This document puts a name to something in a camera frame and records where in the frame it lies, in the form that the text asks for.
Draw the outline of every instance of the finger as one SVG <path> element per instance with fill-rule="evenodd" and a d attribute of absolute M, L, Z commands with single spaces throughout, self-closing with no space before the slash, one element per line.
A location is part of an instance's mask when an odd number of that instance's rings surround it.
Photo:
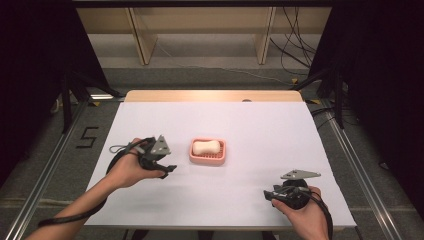
<path fill-rule="evenodd" d="M 141 139 L 140 138 L 134 138 L 131 143 L 135 143 L 135 142 L 138 142 L 138 141 L 141 141 Z"/>
<path fill-rule="evenodd" d="M 146 178 L 159 178 L 164 175 L 165 175 L 165 172 L 160 170 L 148 170 L 148 171 L 145 171 L 145 174 L 144 174 Z"/>
<path fill-rule="evenodd" d="M 287 206 L 284 202 L 278 201 L 277 199 L 272 199 L 271 202 L 272 202 L 272 205 L 274 205 L 275 208 L 280 210 L 286 216 L 290 215 L 294 211 L 289 206 Z"/>
<path fill-rule="evenodd" d="M 317 198 L 318 200 L 321 200 L 321 190 L 319 188 L 314 186 L 309 186 L 309 190 L 311 190 L 315 198 Z"/>

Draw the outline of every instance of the soap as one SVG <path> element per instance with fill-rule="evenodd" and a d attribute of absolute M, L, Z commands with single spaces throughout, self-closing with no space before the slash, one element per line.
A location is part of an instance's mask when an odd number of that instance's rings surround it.
<path fill-rule="evenodd" d="M 193 154 L 202 155 L 202 154 L 217 154 L 221 150 L 221 146 L 217 140 L 202 142 L 196 141 L 193 143 Z"/>

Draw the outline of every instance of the soap dish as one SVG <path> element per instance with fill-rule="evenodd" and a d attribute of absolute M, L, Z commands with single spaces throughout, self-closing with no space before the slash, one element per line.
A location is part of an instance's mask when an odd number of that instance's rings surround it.
<path fill-rule="evenodd" d="M 195 142 L 208 142 L 208 141 L 218 141 L 220 145 L 220 151 L 218 153 L 202 153 L 195 155 L 193 153 L 193 144 Z M 225 162 L 225 141 L 223 139 L 213 139 L 213 138 L 195 138 L 191 141 L 190 145 L 190 161 L 197 164 L 205 165 L 222 165 Z"/>

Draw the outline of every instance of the hand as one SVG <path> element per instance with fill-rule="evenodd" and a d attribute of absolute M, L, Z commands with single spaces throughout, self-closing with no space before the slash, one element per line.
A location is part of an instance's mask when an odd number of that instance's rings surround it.
<path fill-rule="evenodd" d="M 321 190 L 309 186 L 312 195 L 321 200 Z M 299 210 L 288 207 L 285 203 L 272 199 L 272 204 L 284 213 L 293 225 L 296 233 L 304 239 L 328 239 L 327 221 L 321 208 L 312 200 Z"/>
<path fill-rule="evenodd" d="M 140 140 L 141 139 L 134 138 L 132 143 Z M 131 152 L 137 154 L 135 149 L 131 149 Z M 158 178 L 163 175 L 165 175 L 163 171 L 145 170 L 141 168 L 136 155 L 126 154 L 116 162 L 115 166 L 109 171 L 104 180 L 107 180 L 114 188 L 118 189 L 130 187 L 146 178 Z"/>

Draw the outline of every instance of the white table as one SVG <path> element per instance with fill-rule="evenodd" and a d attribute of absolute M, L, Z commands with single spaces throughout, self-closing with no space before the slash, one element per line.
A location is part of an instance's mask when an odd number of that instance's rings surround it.
<path fill-rule="evenodd" d="M 178 165 L 164 179 L 144 180 L 112 194 L 87 225 L 145 229 L 282 230 L 288 219 L 263 190 L 282 184 L 293 169 L 322 174 L 307 179 L 322 190 L 334 227 L 355 222 L 335 182 L 321 139 L 304 102 L 124 102 L 116 114 L 88 188 L 100 180 L 112 145 L 163 134 Z M 189 161 L 191 140 L 225 139 L 226 162 Z"/>

